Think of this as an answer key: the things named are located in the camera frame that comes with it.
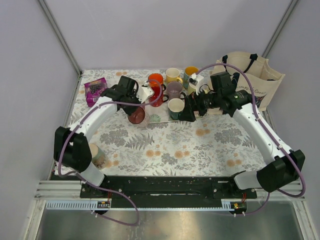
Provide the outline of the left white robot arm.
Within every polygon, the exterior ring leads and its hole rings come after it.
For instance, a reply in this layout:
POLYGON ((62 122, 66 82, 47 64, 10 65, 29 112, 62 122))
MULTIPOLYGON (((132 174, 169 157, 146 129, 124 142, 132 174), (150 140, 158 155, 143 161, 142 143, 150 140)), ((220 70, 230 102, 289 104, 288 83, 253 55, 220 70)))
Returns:
POLYGON ((73 169, 82 181, 91 183, 91 192, 98 198, 107 195, 109 186, 103 182, 105 175, 92 163, 89 141, 98 128, 120 109, 132 114, 141 104, 138 82, 121 76, 119 82, 106 88, 97 102, 77 122, 69 127, 58 127, 54 134, 53 158, 57 161, 58 175, 63 178, 62 166, 73 169))

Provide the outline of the pink patterned mug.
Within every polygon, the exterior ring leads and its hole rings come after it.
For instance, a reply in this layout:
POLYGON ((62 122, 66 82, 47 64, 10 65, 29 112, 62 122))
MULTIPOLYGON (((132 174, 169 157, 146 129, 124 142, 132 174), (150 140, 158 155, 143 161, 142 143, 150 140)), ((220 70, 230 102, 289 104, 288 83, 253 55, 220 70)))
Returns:
POLYGON ((145 128, 150 123, 150 115, 143 107, 138 107, 134 113, 129 115, 128 120, 131 124, 145 128))

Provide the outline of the yellow mug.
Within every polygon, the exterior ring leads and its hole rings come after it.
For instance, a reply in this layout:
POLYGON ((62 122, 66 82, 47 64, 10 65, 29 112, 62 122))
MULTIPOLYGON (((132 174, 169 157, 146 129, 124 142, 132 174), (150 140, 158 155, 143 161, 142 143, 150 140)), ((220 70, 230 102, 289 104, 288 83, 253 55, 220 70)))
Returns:
POLYGON ((180 77, 179 69, 174 67, 168 68, 166 70, 165 80, 167 84, 169 84, 170 82, 180 82, 181 84, 183 83, 183 79, 180 77))

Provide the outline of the dark green mug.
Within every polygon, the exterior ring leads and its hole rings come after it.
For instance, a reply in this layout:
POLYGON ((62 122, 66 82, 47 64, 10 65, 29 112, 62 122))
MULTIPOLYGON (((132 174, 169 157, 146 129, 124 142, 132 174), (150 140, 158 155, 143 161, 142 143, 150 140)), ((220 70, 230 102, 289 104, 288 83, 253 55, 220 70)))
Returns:
POLYGON ((179 98, 173 98, 168 102, 168 115, 172 120, 178 120, 185 107, 185 102, 179 98))

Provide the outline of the mauve purple mug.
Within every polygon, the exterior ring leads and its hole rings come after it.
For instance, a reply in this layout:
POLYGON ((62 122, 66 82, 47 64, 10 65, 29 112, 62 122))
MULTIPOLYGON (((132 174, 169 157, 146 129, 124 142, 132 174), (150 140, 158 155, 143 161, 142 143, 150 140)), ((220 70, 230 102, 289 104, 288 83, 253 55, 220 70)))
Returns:
POLYGON ((166 94, 168 95, 168 100, 184 100, 186 98, 186 94, 183 92, 183 85, 179 81, 169 82, 166 86, 166 94))

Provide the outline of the red mug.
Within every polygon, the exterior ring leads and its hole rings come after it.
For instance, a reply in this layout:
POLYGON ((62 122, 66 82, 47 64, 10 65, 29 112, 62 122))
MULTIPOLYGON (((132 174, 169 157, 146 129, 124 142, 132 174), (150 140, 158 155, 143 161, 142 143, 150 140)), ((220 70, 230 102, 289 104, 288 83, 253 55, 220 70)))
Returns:
POLYGON ((164 94, 164 91, 166 90, 166 86, 164 84, 162 84, 161 87, 151 86, 151 89, 153 90, 154 94, 153 96, 149 97, 148 101, 150 103, 152 102, 152 107, 159 107, 169 100, 169 96, 164 94))

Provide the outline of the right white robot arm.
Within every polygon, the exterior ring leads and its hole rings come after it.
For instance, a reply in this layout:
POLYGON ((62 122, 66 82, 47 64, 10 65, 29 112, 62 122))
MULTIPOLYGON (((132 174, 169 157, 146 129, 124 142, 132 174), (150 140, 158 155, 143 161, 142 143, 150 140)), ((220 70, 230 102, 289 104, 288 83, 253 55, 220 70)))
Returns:
POLYGON ((277 136, 254 105, 255 97, 246 90, 236 90, 227 72, 213 74, 210 80, 213 90, 205 92, 204 77, 195 73, 191 75, 188 82, 195 91, 186 97, 178 119, 194 122, 195 112, 203 116, 209 109, 221 109, 245 129, 266 164, 260 170, 235 174, 234 181, 227 186, 228 194, 239 198, 249 188, 272 193, 297 180, 306 159, 304 153, 292 150, 277 136))

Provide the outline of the orange mug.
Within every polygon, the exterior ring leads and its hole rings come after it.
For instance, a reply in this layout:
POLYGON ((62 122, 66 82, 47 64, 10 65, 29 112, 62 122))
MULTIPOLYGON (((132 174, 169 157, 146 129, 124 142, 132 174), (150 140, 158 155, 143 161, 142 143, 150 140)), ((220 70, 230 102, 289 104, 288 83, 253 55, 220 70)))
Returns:
POLYGON ((151 88, 159 87, 159 84, 165 87, 164 78, 160 73, 152 73, 148 76, 148 86, 151 88))

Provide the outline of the light green mug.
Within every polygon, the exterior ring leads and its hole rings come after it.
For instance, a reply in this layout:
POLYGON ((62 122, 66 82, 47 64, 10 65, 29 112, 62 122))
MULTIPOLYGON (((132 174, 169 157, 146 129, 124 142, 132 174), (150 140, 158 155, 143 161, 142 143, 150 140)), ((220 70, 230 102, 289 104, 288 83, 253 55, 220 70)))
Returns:
POLYGON ((187 88, 187 94, 188 95, 190 95, 190 94, 192 94, 193 92, 196 92, 196 89, 197 89, 197 87, 195 86, 195 85, 193 85, 193 84, 189 84, 188 85, 188 88, 187 88))

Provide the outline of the blue floral mug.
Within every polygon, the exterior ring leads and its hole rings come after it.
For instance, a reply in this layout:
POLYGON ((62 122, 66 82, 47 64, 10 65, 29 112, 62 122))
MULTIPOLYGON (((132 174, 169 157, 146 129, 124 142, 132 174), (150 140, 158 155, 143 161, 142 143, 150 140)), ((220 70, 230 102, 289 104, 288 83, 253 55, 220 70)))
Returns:
POLYGON ((185 68, 183 73, 183 87, 187 89, 189 87, 188 79, 192 76, 192 74, 196 73, 199 69, 195 66, 188 66, 185 68))

